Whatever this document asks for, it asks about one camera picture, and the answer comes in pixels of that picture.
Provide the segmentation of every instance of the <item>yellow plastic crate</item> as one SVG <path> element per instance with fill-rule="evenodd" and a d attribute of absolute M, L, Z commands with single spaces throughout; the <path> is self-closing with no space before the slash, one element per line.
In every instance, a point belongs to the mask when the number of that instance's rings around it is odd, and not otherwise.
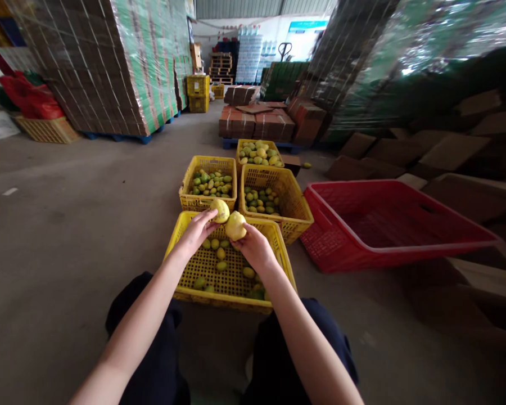
<path fill-rule="evenodd" d="M 212 84 L 212 91 L 214 92 L 214 97 L 223 98 L 225 95 L 225 85 L 224 84 Z"/>
<path fill-rule="evenodd" d="M 17 116 L 15 119 L 24 131 L 38 142 L 72 143 L 81 138 L 65 117 L 53 120 L 37 120 Z"/>
<path fill-rule="evenodd" d="M 224 176 L 232 176 L 232 197 L 219 198 L 225 201 L 229 206 L 229 210 L 234 211 L 236 199 L 238 197 L 238 178 L 236 175 L 236 161 L 232 157 L 215 157 L 215 156 L 194 156 L 187 168 L 182 186 L 178 191 L 180 203 L 183 211 L 204 211 L 210 207 L 212 201 L 216 197 L 208 197 L 205 195 L 188 194 L 193 189 L 193 179 L 195 172 L 203 169 L 206 172 L 220 172 Z"/>
<path fill-rule="evenodd" d="M 208 96 L 189 97 L 189 110 L 192 113 L 207 113 L 210 99 Z"/>
<path fill-rule="evenodd" d="M 210 95 L 210 76 L 189 75 L 187 77 L 187 95 L 208 97 Z"/>
<path fill-rule="evenodd" d="M 245 187 L 264 190 L 270 187 L 279 197 L 278 211 L 281 216 L 246 211 Z M 246 218 L 271 219 L 279 223 L 286 245 L 290 245 L 314 222 L 304 194 L 294 174 L 289 169 L 255 164 L 242 168 L 240 182 L 240 213 Z"/>
<path fill-rule="evenodd" d="M 184 234 L 191 219 L 197 214 L 186 211 L 179 215 L 165 257 L 167 257 Z M 275 222 L 265 219 L 246 218 L 246 221 L 266 236 L 278 263 L 296 290 L 291 263 L 288 259 L 287 249 L 285 248 L 279 227 Z M 225 225 L 221 225 L 216 229 L 210 235 L 210 239 L 212 238 L 219 240 L 228 239 L 225 234 Z M 228 264 L 228 268 L 224 272 L 218 272 L 215 266 L 220 260 L 216 257 L 215 250 L 201 247 L 187 264 L 174 297 L 182 301 L 198 302 L 214 307 L 228 307 L 240 311 L 270 313 L 273 309 L 270 301 L 246 298 L 247 293 L 255 285 L 255 280 L 244 277 L 242 273 L 245 258 L 239 251 L 234 250 L 232 246 L 226 248 L 225 253 L 227 255 L 225 261 Z M 201 276 L 206 279 L 207 284 L 214 286 L 215 292 L 197 291 L 192 288 L 195 280 Z"/>
<path fill-rule="evenodd" d="M 242 144 L 244 142 L 246 142 L 246 143 L 255 143 L 256 141 L 258 141 L 258 139 L 239 139 L 238 140 L 238 146 L 236 147 L 236 170 L 238 171 L 238 177 L 240 177 L 240 178 L 241 178 L 241 175 L 242 175 L 242 166 L 243 166 L 243 164 L 240 163 L 240 160 L 242 159 L 240 157 L 240 148 L 242 148 Z M 277 146 L 275 145 L 275 143 L 272 142 L 272 141 L 265 141 L 264 139 L 262 141 L 263 141 L 263 143 L 265 143 L 266 145 L 268 145 L 270 147 L 270 149 L 273 149 L 274 151 L 277 152 L 277 156 L 279 156 L 279 161 L 281 163 L 283 163 L 283 166 L 281 166 L 281 167 L 284 168 L 285 167 L 285 163 L 283 162 L 283 159 L 281 158 L 281 154 L 279 153 L 279 151 L 278 151 Z"/>

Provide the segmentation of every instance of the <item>forearm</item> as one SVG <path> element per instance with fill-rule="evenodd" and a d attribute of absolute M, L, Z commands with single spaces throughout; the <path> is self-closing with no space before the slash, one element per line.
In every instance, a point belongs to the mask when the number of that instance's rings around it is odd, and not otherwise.
<path fill-rule="evenodd" d="M 305 309 L 285 273 L 279 265 L 275 266 L 278 268 L 264 272 L 263 283 L 311 402 L 363 404 L 345 366 Z"/>
<path fill-rule="evenodd" d="M 169 254 L 118 324 L 100 362 L 133 374 L 161 326 L 188 260 L 180 249 Z"/>

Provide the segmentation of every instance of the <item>plastic wrap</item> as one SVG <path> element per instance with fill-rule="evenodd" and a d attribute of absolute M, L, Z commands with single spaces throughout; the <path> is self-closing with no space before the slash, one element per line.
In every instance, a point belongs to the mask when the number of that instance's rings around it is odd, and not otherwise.
<path fill-rule="evenodd" d="M 341 1 L 300 94 L 342 131 L 404 124 L 497 86 L 506 69 L 506 0 Z"/>
<path fill-rule="evenodd" d="M 147 136 L 186 104 L 183 0 L 10 0 L 43 76 L 79 131 Z"/>

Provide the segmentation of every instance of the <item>hand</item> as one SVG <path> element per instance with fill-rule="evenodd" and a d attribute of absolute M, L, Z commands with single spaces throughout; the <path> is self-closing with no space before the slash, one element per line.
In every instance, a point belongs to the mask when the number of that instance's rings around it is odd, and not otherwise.
<path fill-rule="evenodd" d="M 204 210 L 191 219 L 186 231 L 178 241 L 176 249 L 183 250 L 190 258 L 201 247 L 204 240 L 221 224 L 208 222 L 218 214 L 217 210 Z"/>
<path fill-rule="evenodd" d="M 231 239 L 231 244 L 240 249 L 243 256 L 260 277 L 262 278 L 267 271 L 274 268 L 281 269 L 266 237 L 247 222 L 243 223 L 243 227 L 247 231 L 246 236 L 237 241 Z"/>

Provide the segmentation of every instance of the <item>concrete floor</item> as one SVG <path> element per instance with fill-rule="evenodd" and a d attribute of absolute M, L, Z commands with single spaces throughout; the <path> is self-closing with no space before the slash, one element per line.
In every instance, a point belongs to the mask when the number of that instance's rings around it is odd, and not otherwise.
<path fill-rule="evenodd" d="M 222 105 L 182 115 L 147 146 L 0 141 L 0 404 L 65 403 L 84 379 L 105 346 L 111 301 L 164 256 L 192 155 L 234 156 L 218 138 Z M 332 157 L 301 158 L 313 164 L 302 188 L 326 180 Z M 366 403 L 506 403 L 506 355 L 418 323 L 389 272 L 328 276 L 300 242 L 288 252 L 300 295 L 318 298 L 348 334 Z M 180 365 L 194 403 L 237 403 L 263 317 L 183 309 Z"/>

